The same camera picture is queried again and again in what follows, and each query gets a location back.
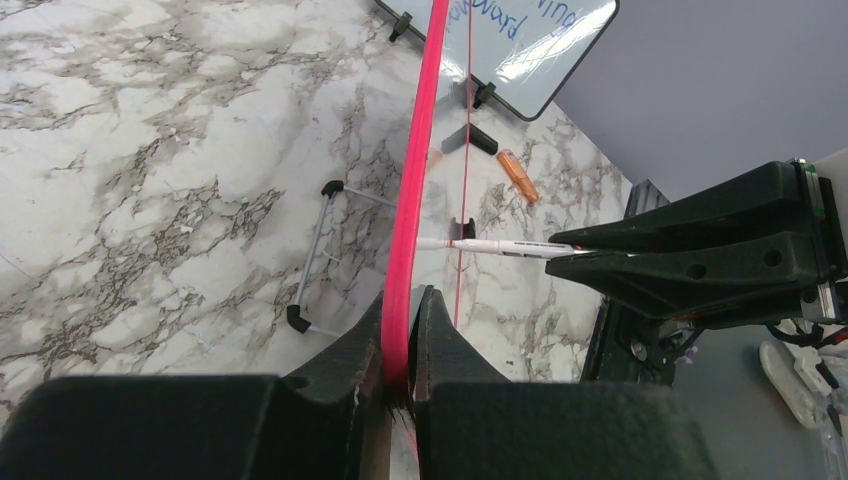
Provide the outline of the pink framed whiteboard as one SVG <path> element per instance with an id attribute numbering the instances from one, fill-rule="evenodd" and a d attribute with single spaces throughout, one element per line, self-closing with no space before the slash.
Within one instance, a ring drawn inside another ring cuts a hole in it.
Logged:
<path id="1" fill-rule="evenodd" d="M 382 306 L 384 377 L 409 382 L 410 336 L 428 286 L 454 288 L 464 222 L 469 123 L 470 18 L 461 1 L 407 1 L 412 29 L 426 26 Z"/>

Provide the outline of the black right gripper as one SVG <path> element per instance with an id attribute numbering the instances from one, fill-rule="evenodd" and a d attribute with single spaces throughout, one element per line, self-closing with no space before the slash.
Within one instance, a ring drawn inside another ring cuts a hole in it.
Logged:
<path id="1" fill-rule="evenodd" d="M 648 253 L 562 257 L 546 272 L 609 297 L 634 281 L 659 301 L 647 315 L 698 328 L 800 314 L 813 323 L 845 322 L 847 253 L 834 183 L 813 163 L 794 163 L 770 162 L 636 216 L 558 232 L 551 243 Z M 783 232 L 810 225 L 813 243 Z"/>

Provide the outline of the red white marker pen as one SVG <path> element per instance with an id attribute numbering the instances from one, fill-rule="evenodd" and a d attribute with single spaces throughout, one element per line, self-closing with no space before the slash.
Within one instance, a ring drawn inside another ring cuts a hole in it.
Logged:
<path id="1" fill-rule="evenodd" d="M 415 246 L 418 250 L 424 251 L 456 249 L 470 253 L 544 260 L 601 253 L 601 250 L 586 250 L 568 244 L 511 240 L 448 240 L 419 237 L 416 239 Z"/>

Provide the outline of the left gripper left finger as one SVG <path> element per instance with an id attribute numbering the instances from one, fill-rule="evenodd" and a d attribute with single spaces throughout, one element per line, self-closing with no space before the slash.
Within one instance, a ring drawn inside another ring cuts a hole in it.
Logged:
<path id="1" fill-rule="evenodd" d="M 76 376 L 34 389 L 1 439 L 5 479 L 388 475 L 381 304 L 285 376 Z"/>

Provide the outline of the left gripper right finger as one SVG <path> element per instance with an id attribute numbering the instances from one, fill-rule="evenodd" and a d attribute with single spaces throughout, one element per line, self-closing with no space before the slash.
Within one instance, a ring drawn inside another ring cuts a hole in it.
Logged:
<path id="1" fill-rule="evenodd" d="M 670 389 L 507 379 L 426 286 L 410 340 L 425 479 L 715 479 L 702 431 Z"/>

